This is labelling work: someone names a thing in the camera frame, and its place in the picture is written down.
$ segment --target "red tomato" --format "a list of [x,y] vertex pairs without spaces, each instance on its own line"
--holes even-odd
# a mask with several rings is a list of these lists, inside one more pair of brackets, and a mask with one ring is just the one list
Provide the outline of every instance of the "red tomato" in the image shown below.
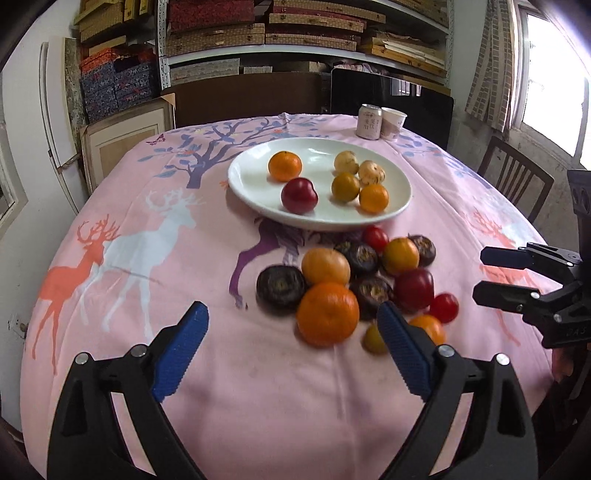
[[379,254],[382,253],[390,241],[386,232],[375,225],[370,225],[363,231],[362,240]]
[[407,312],[426,309],[433,301],[433,276],[429,270],[415,268],[396,277],[395,303]]
[[314,210],[318,195],[310,180],[298,177],[285,184],[281,191],[281,202],[291,213],[302,215]]
[[460,310],[460,303],[451,293],[440,293],[431,302],[429,315],[438,318],[442,323],[449,323],[457,317]]

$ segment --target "white deer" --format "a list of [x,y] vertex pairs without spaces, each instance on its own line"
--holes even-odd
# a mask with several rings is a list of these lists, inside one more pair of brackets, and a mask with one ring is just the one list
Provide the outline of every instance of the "white deer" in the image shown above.
[[195,228],[196,223],[187,208],[189,205],[202,205],[200,199],[195,199],[191,194],[183,198],[183,190],[178,189],[167,193],[164,196],[162,206],[152,202],[150,192],[146,197],[148,207],[160,213],[164,220],[158,230],[143,231],[133,235],[122,235],[115,238],[105,249],[105,260],[97,269],[94,275],[86,284],[80,298],[80,313],[82,321],[88,325],[88,316],[84,304],[84,295],[89,287],[99,281],[109,270],[117,270],[128,274],[127,282],[119,292],[117,300],[103,319],[103,330],[109,331],[111,317],[125,301],[127,292],[135,284],[139,286],[139,300],[144,314],[144,333],[148,340],[154,335],[150,325],[150,281],[151,271],[154,267],[162,264],[170,255],[178,240],[178,230],[181,225],[188,228]]

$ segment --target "paper cup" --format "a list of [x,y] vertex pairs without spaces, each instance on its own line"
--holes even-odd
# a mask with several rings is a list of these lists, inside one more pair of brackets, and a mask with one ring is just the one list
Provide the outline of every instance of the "paper cup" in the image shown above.
[[393,108],[382,108],[382,131],[380,137],[384,140],[395,140],[400,135],[407,114]]

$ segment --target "white plate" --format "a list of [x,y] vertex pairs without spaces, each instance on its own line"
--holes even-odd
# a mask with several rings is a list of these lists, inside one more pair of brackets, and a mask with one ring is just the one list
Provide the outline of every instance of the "white plate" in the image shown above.
[[[301,158],[301,177],[314,184],[318,205],[305,215],[288,212],[281,203],[284,183],[270,179],[267,164],[280,151],[293,152]],[[363,213],[359,202],[345,205],[332,200],[330,186],[335,178],[335,156],[343,150],[355,152],[359,163],[371,160],[386,172],[383,185],[390,195],[388,207],[378,215]],[[239,154],[228,170],[233,192],[248,206],[277,222],[320,232],[345,231],[383,222],[402,212],[411,199],[411,186],[396,165],[376,152],[345,142],[324,138],[283,138],[257,145]]]

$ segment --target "yellow fruit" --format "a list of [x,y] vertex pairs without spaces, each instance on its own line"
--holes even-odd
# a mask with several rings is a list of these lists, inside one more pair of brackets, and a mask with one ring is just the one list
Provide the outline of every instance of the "yellow fruit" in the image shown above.
[[346,285],[351,279],[351,267],[345,256],[332,248],[311,248],[301,260],[301,272],[312,285],[333,282]]
[[339,153],[335,158],[335,170],[339,173],[345,172],[355,175],[359,170],[355,154],[351,150]]
[[340,202],[351,202],[357,198],[361,187],[359,180],[350,173],[339,173],[330,187],[333,197]]
[[385,355],[388,353],[388,347],[379,334],[378,326],[375,323],[372,323],[365,332],[362,345],[363,348],[374,355]]
[[307,343],[328,347],[353,334],[359,322],[359,304],[347,287],[318,283],[301,299],[295,318]]
[[388,191],[379,184],[369,185],[359,194],[359,206],[368,213],[380,213],[390,203]]
[[359,180],[361,185],[373,185],[382,183],[386,179],[386,172],[376,162],[371,160],[364,161],[359,166]]
[[407,237],[394,238],[382,252],[382,265],[390,275],[398,275],[418,267],[417,246]]
[[408,324],[425,330],[435,345],[442,345],[446,341],[443,325],[433,315],[419,315],[408,322]]

